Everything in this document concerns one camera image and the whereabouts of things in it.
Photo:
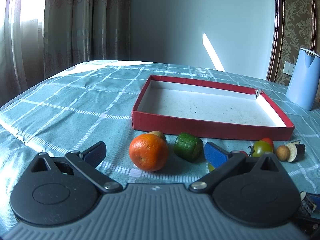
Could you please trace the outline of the red shallow cardboard box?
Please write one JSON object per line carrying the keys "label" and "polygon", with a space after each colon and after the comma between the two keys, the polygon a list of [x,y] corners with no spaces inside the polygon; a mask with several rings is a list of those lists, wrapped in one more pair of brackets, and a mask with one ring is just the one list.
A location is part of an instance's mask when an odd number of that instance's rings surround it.
{"label": "red shallow cardboard box", "polygon": [[135,130],[202,138],[288,141],[295,129],[263,90],[173,76],[150,76],[131,115]]}

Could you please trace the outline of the small brown longan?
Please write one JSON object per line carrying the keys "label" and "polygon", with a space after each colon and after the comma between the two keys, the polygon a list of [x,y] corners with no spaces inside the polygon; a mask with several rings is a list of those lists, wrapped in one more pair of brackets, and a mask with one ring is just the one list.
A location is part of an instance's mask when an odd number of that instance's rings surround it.
{"label": "small brown longan", "polygon": [[280,161],[287,161],[290,157],[290,150],[286,145],[280,145],[276,149],[276,156]]}

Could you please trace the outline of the orange mandarin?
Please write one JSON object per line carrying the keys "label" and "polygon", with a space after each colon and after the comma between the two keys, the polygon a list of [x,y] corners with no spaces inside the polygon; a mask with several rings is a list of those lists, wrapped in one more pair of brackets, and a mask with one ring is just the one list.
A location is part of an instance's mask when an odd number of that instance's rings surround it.
{"label": "orange mandarin", "polygon": [[129,146],[131,161],[141,170],[155,172],[167,163],[169,149],[165,140],[155,134],[145,133],[133,139]]}

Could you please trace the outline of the white wall switch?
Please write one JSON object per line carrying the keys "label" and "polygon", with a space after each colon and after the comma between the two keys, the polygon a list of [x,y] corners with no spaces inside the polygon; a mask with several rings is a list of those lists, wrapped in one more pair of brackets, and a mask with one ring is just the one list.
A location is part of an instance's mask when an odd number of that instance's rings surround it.
{"label": "white wall switch", "polygon": [[283,73],[284,74],[292,76],[294,69],[295,69],[295,65],[294,64],[285,61],[284,68],[283,68]]}

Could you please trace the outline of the small red cherry tomato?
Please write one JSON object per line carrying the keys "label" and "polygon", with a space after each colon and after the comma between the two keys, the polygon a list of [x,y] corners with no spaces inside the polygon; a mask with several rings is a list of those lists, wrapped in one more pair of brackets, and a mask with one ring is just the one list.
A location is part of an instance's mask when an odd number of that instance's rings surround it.
{"label": "small red cherry tomato", "polygon": [[273,141],[270,138],[263,138],[261,140],[267,142],[271,147],[274,147]]}

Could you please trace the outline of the teal checked bed sheet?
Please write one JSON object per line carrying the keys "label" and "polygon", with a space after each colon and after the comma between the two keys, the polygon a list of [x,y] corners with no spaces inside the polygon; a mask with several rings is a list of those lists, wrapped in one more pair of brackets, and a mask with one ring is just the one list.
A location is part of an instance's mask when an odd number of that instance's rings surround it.
{"label": "teal checked bed sheet", "polygon": [[292,141],[306,147],[303,160],[284,163],[300,191],[319,193],[319,103],[306,111],[287,100],[286,87],[266,80],[204,67],[138,61],[91,61],[56,74],[12,99],[1,108],[1,234],[17,223],[10,194],[39,152],[52,157],[106,144],[107,154],[98,170],[127,183],[185,183],[204,176],[204,158],[189,163],[171,153],[159,172],[146,173],[132,163],[131,111],[151,75],[223,82],[263,90],[295,126]]}

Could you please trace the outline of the brown patterned curtain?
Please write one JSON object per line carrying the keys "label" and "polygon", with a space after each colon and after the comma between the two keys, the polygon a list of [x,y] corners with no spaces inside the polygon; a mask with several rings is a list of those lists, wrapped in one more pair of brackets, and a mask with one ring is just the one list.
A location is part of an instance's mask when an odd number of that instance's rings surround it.
{"label": "brown patterned curtain", "polygon": [[127,60],[131,0],[1,0],[1,104],[80,62]]}

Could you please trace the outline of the yellow-green tomato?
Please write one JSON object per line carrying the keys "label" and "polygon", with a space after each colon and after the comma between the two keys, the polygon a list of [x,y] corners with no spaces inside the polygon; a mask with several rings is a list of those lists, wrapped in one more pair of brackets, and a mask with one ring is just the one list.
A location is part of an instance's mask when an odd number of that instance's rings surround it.
{"label": "yellow-green tomato", "polygon": [[215,167],[211,163],[208,163],[208,171],[212,172],[213,170],[215,170]]}

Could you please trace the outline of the dark eggplant chunk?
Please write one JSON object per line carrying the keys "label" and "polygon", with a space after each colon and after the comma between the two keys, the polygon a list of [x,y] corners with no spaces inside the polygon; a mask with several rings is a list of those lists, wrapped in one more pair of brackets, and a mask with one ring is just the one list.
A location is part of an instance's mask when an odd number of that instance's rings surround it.
{"label": "dark eggplant chunk", "polygon": [[312,200],[310,194],[305,191],[300,192],[300,206],[298,209],[298,215],[302,217],[311,217],[316,208],[317,205]]}

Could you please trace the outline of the brown kiwi fruit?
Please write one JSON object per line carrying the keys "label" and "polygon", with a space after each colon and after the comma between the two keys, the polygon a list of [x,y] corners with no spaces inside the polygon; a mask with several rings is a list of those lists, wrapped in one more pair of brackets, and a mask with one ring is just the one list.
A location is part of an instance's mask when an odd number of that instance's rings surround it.
{"label": "brown kiwi fruit", "polygon": [[156,136],[160,137],[161,139],[163,139],[165,142],[167,142],[165,135],[160,131],[151,131],[151,132],[149,132],[149,134],[156,135]]}

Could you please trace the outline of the eggplant chunk with white cut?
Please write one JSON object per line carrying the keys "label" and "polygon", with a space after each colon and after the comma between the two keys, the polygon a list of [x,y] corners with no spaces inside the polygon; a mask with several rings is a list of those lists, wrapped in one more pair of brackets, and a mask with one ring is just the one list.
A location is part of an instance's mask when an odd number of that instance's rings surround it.
{"label": "eggplant chunk with white cut", "polygon": [[300,142],[289,142],[287,144],[290,155],[287,161],[289,163],[301,161],[304,158],[305,154],[305,145]]}

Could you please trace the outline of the light blue kettle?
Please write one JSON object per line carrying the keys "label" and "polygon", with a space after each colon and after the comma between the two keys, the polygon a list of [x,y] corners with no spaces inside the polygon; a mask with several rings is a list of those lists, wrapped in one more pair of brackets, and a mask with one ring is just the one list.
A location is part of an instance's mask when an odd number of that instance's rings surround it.
{"label": "light blue kettle", "polygon": [[286,97],[299,107],[311,110],[319,84],[319,55],[300,48]]}

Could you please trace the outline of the dark wooden wall trim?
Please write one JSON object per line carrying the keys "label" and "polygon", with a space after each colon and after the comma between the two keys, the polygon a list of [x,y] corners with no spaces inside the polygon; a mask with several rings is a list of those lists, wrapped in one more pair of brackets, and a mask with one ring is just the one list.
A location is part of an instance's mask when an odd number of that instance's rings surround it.
{"label": "dark wooden wall trim", "polygon": [[268,67],[266,79],[271,82],[276,81],[277,73],[280,66],[280,56],[283,44],[284,35],[284,0],[274,0],[274,32],[273,43],[270,57],[270,64]]}

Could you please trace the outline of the green tomato with stem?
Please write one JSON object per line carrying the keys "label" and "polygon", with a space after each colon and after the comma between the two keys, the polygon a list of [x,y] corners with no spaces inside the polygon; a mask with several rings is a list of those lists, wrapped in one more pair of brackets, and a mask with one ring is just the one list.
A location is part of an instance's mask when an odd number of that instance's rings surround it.
{"label": "green tomato with stem", "polygon": [[252,146],[248,147],[250,149],[249,156],[260,157],[265,152],[273,152],[273,147],[265,141],[256,141]]}

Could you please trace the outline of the green cucumber chunk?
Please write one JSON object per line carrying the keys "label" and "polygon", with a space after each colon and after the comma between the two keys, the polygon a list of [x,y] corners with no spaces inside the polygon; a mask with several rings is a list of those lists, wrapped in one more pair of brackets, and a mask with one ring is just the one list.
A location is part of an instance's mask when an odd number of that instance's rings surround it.
{"label": "green cucumber chunk", "polygon": [[174,153],[189,162],[195,161],[202,150],[203,141],[189,133],[180,133],[174,143]]}

